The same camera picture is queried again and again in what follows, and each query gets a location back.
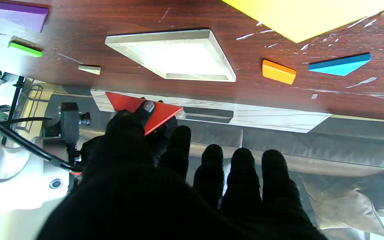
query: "red triangle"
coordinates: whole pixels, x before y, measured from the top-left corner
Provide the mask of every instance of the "red triangle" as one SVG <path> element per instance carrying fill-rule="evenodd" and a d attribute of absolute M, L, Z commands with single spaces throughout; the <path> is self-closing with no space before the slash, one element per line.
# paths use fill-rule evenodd
<path fill-rule="evenodd" d="M 135 112 L 140 104 L 145 101 L 145 99 L 142 98 L 129 97 L 109 92 L 106 92 L 106 96 L 111 102 L 113 109 L 116 111 L 127 110 L 129 112 Z M 151 119 L 149 119 L 148 124 L 145 126 L 145 135 L 153 132 L 155 129 L 157 129 L 157 127 L 164 124 L 168 119 L 172 118 L 183 109 L 183 107 L 169 105 L 162 102 L 154 103 L 154 114 L 152 115 Z"/>

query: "dark wood tabletop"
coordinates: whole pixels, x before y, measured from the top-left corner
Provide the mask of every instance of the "dark wood tabletop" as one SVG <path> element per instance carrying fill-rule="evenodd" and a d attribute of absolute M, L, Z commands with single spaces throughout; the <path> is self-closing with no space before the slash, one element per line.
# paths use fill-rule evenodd
<path fill-rule="evenodd" d="M 257 21 L 220 0 L 4 2 L 46 7 L 49 15 L 42 33 L 0 19 L 2 71 L 60 85 L 384 120 L 384 11 L 353 27 L 347 28 L 348 24 L 294 43 L 276 32 L 237 40 L 269 28 L 257 26 Z M 236 82 L 162 79 L 105 45 L 108 35 L 203 28 L 213 31 L 236 73 Z M 7 45 L 13 39 L 43 49 L 43 56 L 9 52 Z M 308 71 L 308 63 L 360 53 L 371 53 L 372 60 L 345 77 Z M 263 77 L 263 58 L 295 69 L 293 85 Z M 101 66 L 101 74 L 78 70 L 78 62 Z M 377 79 L 346 88 L 371 77 Z M 313 94 L 318 94 L 316 99 L 311 99 Z"/>

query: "yellow board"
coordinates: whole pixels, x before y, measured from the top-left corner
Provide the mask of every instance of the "yellow board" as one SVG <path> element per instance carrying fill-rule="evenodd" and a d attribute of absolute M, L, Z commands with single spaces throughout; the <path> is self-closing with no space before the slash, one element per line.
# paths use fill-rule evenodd
<path fill-rule="evenodd" d="M 263 60 L 263 76 L 287 84 L 293 84 L 296 71 L 277 63 Z"/>
<path fill-rule="evenodd" d="M 384 0 L 222 0 L 301 42 L 384 10 Z"/>

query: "blue acrylic piece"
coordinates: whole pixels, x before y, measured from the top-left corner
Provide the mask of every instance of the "blue acrylic piece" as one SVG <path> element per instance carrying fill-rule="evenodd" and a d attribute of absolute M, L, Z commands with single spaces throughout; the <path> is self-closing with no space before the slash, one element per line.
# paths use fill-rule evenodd
<path fill-rule="evenodd" d="M 371 54 L 310 64 L 309 71 L 346 76 L 371 60 Z"/>

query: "purple block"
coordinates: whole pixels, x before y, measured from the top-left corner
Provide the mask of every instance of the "purple block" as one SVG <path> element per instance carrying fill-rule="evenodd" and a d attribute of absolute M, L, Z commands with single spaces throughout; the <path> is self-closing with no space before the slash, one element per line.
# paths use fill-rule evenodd
<path fill-rule="evenodd" d="M 45 8 L 0 3 L 0 18 L 37 32 L 42 32 L 47 13 Z"/>

